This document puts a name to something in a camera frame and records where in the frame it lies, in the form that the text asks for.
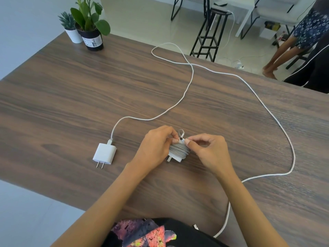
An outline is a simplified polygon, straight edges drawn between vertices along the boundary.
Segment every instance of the black metal stool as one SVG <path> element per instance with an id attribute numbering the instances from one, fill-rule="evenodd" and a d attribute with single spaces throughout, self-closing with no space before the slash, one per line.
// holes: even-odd
<path id="1" fill-rule="evenodd" d="M 210 20 L 211 21 L 213 21 L 215 19 L 215 15 L 219 15 L 219 18 L 218 18 L 218 21 L 217 21 L 217 24 L 216 24 L 215 31 L 214 31 L 214 33 L 213 33 L 212 36 L 208 36 L 209 31 L 210 31 L 210 28 L 211 28 L 210 26 L 208 26 L 207 27 L 207 30 L 206 30 L 206 34 L 204 36 L 201 36 L 201 33 L 203 31 L 203 28 L 207 24 L 207 17 L 206 17 L 206 19 L 204 20 L 203 25 L 202 25 L 202 27 L 200 29 L 200 32 L 199 32 L 199 34 L 198 34 L 198 36 L 197 36 L 197 38 L 195 40 L 195 43 L 193 45 L 193 48 L 191 50 L 190 55 L 192 55 L 193 57 L 195 57 L 196 53 L 194 52 L 194 49 L 195 49 L 195 46 L 196 46 L 197 42 L 199 41 L 200 44 L 201 44 L 201 46 L 200 46 L 199 52 L 197 53 L 197 56 L 196 57 L 199 58 L 200 55 L 205 55 L 206 56 L 206 59 L 207 59 L 208 56 L 209 56 L 210 60 L 212 62 L 214 62 L 215 61 L 216 54 L 217 54 L 217 51 L 218 51 L 218 48 L 220 46 L 220 41 L 221 41 L 222 36 L 223 36 L 223 32 L 224 32 L 224 29 L 225 29 L 227 18 L 228 18 L 229 15 L 232 15 L 232 13 L 231 12 L 224 12 L 224 11 L 221 11 L 221 10 L 216 10 L 215 8 L 211 8 L 210 11 L 211 11 L 211 16 L 210 16 Z M 223 25 L 222 25 L 222 29 L 220 31 L 220 37 L 219 37 L 218 40 L 216 40 L 215 36 L 216 36 L 216 32 L 217 32 L 217 29 L 219 27 L 220 20 L 221 20 L 222 16 L 225 16 L 225 18 L 224 18 L 224 22 L 223 22 Z M 204 45 L 205 42 L 206 42 L 206 39 L 211 39 L 211 42 L 210 42 L 210 45 L 209 46 L 205 46 Z M 208 49 L 208 52 L 207 53 L 202 53 L 201 52 L 202 49 Z M 212 55 L 210 53 L 210 50 L 211 49 L 215 49 L 214 57 L 212 57 Z"/>

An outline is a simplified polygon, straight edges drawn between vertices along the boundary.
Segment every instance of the person's right hand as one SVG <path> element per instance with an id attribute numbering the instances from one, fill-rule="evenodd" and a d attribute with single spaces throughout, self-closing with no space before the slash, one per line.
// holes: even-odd
<path id="1" fill-rule="evenodd" d="M 198 155 L 201 162 L 215 175 L 223 177 L 231 174 L 232 171 L 234 172 L 227 143 L 223 136 L 198 134 L 185 139 L 185 144 Z"/>

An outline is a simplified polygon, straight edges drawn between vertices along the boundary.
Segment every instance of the black pot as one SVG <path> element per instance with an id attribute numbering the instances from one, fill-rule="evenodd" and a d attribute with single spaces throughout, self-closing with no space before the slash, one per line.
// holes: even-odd
<path id="1" fill-rule="evenodd" d="M 82 31 L 79 24 L 75 23 L 78 33 L 81 35 L 84 44 L 90 51 L 99 51 L 104 48 L 102 35 L 98 29 L 93 31 Z"/>

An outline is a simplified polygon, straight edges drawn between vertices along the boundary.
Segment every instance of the succulent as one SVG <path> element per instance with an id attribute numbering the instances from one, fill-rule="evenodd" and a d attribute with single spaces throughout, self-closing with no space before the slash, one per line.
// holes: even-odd
<path id="1" fill-rule="evenodd" d="M 75 30 L 75 20 L 70 13 L 63 12 L 61 13 L 62 16 L 58 16 L 60 21 L 62 22 L 62 26 L 66 30 Z"/>
<path id="2" fill-rule="evenodd" d="M 77 0 L 79 9 L 71 8 L 72 16 L 80 29 L 83 31 L 93 31 L 96 28 L 103 35 L 108 35 L 111 31 L 109 23 L 105 20 L 99 20 L 103 7 L 99 3 L 92 2 L 92 0 Z"/>

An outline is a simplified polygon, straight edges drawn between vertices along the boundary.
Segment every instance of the white pot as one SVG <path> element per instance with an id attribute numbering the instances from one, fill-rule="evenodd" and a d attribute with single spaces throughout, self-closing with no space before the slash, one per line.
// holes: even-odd
<path id="1" fill-rule="evenodd" d="M 75 30 L 67 30 L 65 29 L 66 33 L 68 34 L 68 36 L 70 37 L 71 41 L 74 43 L 81 43 L 83 42 L 81 35 L 79 35 L 78 31 Z"/>

